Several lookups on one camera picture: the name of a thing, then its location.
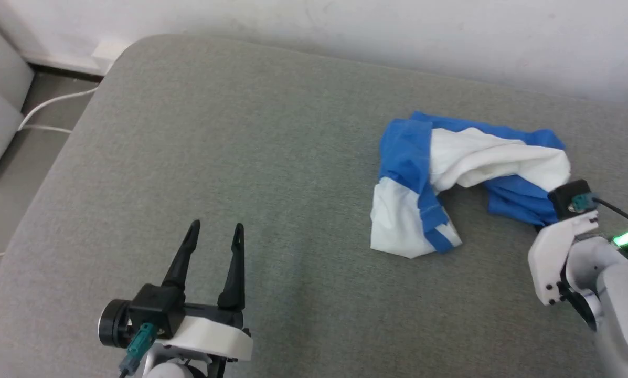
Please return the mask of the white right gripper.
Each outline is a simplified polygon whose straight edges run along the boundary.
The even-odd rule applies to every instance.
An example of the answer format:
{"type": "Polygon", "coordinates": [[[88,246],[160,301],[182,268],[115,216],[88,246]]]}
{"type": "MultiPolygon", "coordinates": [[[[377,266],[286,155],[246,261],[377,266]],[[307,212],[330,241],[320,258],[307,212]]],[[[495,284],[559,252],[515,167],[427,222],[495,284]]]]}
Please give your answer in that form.
{"type": "Polygon", "coordinates": [[[557,285],[573,242],[579,235],[596,230],[599,211],[593,210],[558,221],[541,229],[529,250],[529,268],[535,294],[544,306],[559,301],[557,285]]]}

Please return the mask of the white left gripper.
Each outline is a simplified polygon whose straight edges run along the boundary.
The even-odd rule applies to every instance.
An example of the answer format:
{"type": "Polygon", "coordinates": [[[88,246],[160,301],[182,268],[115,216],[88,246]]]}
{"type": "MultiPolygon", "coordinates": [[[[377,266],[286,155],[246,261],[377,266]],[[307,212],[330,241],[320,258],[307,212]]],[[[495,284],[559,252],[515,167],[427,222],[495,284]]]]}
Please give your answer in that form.
{"type": "MultiPolygon", "coordinates": [[[[190,258],[198,245],[200,220],[194,220],[161,285],[185,290],[190,258]]],[[[251,361],[253,338],[243,325],[245,309],[244,226],[237,223],[232,259],[218,307],[186,304],[175,335],[155,342],[155,378],[223,378],[228,363],[251,361]]]]}

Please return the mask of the blue and white T-shirt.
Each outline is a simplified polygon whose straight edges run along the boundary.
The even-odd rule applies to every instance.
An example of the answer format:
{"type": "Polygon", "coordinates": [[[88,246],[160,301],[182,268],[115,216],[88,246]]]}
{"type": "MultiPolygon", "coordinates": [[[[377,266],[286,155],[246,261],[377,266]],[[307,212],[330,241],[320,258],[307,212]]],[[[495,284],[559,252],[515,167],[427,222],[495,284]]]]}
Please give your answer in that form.
{"type": "Polygon", "coordinates": [[[439,200],[449,189],[482,185],[488,212],[535,226],[558,220],[547,194],[570,179],[565,144],[534,132],[415,112],[391,121],[379,141],[370,246],[416,258],[462,244],[439,200]]]}

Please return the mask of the grey-green fabric sofa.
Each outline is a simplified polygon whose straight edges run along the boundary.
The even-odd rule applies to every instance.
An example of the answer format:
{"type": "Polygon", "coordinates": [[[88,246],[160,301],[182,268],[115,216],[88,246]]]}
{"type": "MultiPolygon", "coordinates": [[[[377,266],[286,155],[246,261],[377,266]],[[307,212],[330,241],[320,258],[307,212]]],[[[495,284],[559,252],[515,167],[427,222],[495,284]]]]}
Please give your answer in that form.
{"type": "Polygon", "coordinates": [[[0,264],[0,378],[118,378],[114,299],[161,282],[199,219],[187,300],[215,303],[245,227],[253,358],[227,378],[605,378],[589,328],[542,306],[532,226],[441,199],[463,245],[370,249],[378,144],[414,111],[551,129],[573,177],[628,212],[628,107],[204,36],[129,46],[0,264]]]}

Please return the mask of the white wall socket box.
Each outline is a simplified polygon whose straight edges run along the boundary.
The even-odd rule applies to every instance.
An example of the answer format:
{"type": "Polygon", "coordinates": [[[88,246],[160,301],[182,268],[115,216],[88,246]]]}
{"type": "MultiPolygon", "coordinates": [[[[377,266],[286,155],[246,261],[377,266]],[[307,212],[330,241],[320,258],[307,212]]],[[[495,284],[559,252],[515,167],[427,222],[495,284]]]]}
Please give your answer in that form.
{"type": "Polygon", "coordinates": [[[130,45],[129,41],[111,38],[99,41],[93,53],[91,53],[91,60],[97,67],[97,75],[106,75],[115,61],[130,45]]]}

